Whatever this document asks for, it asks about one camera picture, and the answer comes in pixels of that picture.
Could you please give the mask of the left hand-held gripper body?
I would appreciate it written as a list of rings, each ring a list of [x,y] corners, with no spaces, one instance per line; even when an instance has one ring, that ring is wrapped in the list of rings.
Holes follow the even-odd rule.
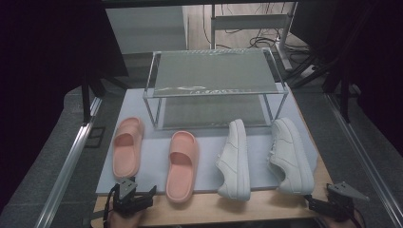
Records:
[[[124,219],[132,218],[138,212],[135,196],[137,183],[132,179],[122,178],[113,197],[114,211]]]

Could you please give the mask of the person's right hand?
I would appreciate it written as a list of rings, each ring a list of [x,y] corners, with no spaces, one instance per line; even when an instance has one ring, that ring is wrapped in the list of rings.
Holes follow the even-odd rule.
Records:
[[[335,221],[329,217],[322,217],[321,220],[324,222],[326,228],[357,228],[351,219],[347,219],[345,221]],[[355,215],[355,220],[358,222],[361,228],[366,228],[366,222],[359,214]]]

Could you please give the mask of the light blue mat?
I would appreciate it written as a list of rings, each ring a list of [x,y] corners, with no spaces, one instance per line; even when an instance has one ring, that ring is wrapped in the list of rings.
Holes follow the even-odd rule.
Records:
[[[137,190],[147,192],[152,187],[163,193],[169,169],[169,145],[174,134],[172,130],[157,130],[152,126],[141,88],[129,89],[125,93],[119,121],[129,117],[140,118],[144,125],[140,168],[136,174]],[[286,98],[281,114],[291,119],[297,127],[310,168],[317,168],[318,152],[312,142],[304,121],[298,114],[293,96]],[[218,154],[222,151],[229,132],[228,126],[193,129],[191,133],[197,139],[200,149],[198,173],[195,182],[197,193],[213,193],[223,183],[223,175],[216,167]],[[271,132],[268,127],[248,127],[246,129],[248,162],[251,189],[274,189],[278,186],[276,176],[267,166],[267,156],[272,146]]]

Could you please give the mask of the aluminium rail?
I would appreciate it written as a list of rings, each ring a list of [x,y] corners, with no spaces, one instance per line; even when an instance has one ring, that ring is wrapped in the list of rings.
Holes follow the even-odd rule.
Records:
[[[325,98],[334,112],[336,120],[339,123],[343,133],[346,135],[348,142],[354,150],[357,159],[361,163],[361,166],[373,185],[375,192],[391,218],[393,225],[396,228],[403,228],[403,211],[401,210],[400,205],[393,195],[391,189],[382,179],[370,156],[368,155],[367,150],[356,135],[352,125],[347,123],[341,115],[340,107],[336,98],[331,94],[325,94]]]
[[[67,186],[75,170],[78,160],[85,147],[86,139],[92,129],[96,115],[102,104],[102,99],[95,97],[89,107],[89,120],[83,123],[75,137],[75,140],[67,154],[67,158],[61,168],[48,199],[37,219],[34,228],[49,228],[54,220],[56,212],[61,204],[62,198],[67,190]]]

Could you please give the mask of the white metal desk frame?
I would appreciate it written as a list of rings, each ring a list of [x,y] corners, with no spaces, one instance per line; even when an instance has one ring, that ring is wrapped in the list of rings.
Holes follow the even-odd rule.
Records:
[[[258,14],[258,15],[228,15],[217,16],[215,6],[212,6],[210,48],[216,48],[216,31],[226,29],[281,29],[281,34],[274,42],[278,56],[286,71],[292,70],[292,65],[285,52],[285,42],[290,30],[297,2],[293,2],[287,13]]]

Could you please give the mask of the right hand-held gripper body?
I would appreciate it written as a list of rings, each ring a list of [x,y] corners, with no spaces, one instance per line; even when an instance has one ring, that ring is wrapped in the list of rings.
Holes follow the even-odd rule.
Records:
[[[327,184],[328,202],[332,205],[331,216],[336,221],[351,219],[355,214],[354,199],[369,201],[370,198],[360,193],[350,184],[343,181],[340,183]]]

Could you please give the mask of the white sneaker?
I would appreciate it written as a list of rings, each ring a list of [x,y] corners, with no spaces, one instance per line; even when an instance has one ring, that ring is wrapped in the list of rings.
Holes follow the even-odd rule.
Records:
[[[280,118],[273,122],[271,132],[273,143],[268,155],[268,167],[278,179],[279,192],[312,194],[314,175],[296,126],[290,119]]]
[[[229,133],[216,166],[223,174],[218,194],[231,200],[248,201],[251,197],[247,138],[244,123],[236,119],[229,124]]]

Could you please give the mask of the black metal stand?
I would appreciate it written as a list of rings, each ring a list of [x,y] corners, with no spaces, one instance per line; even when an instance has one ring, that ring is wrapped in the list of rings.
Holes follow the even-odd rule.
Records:
[[[322,65],[307,77],[290,85],[291,88],[300,88],[328,73],[328,76],[322,85],[322,90],[324,93],[333,93],[336,90],[336,87],[340,86],[339,113],[346,123],[350,121],[348,105],[350,98],[350,83],[349,73],[346,67],[347,55],[347,50],[341,50],[332,61]]]
[[[88,124],[90,122],[91,117],[93,116],[93,114],[91,113],[89,91],[92,91],[92,93],[96,98],[102,98],[106,95],[106,88],[102,82],[103,79],[122,89],[129,89],[129,85],[116,79],[115,77],[108,77],[104,73],[101,73],[101,77],[98,77],[94,73],[85,72],[82,78],[82,85],[81,85],[82,104],[84,111],[84,119],[83,119],[84,124]]]

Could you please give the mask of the pink slipper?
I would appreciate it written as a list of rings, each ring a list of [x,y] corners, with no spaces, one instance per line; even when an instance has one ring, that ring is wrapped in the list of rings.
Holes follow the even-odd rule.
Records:
[[[173,203],[187,202],[194,190],[199,164],[199,145],[187,131],[173,134],[169,147],[166,197]]]
[[[112,145],[112,171],[119,178],[130,178],[140,168],[144,124],[140,118],[127,118],[119,124]]]

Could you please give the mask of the black table clamp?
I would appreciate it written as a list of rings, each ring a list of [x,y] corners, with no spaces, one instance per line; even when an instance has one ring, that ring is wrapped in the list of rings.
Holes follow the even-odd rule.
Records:
[[[93,228],[91,222],[95,219],[100,219],[101,224],[104,224],[105,211],[91,212],[82,218],[82,228]]]

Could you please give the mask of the metal two-tier shoe rack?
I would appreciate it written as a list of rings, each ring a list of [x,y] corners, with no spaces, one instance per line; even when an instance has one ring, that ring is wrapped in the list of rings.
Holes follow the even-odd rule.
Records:
[[[288,94],[268,47],[156,51],[144,103],[156,129],[266,127]]]

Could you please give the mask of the grey cabinet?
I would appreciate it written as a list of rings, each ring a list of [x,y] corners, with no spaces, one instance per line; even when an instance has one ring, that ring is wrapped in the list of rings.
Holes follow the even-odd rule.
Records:
[[[181,6],[107,9],[122,54],[187,49]]]

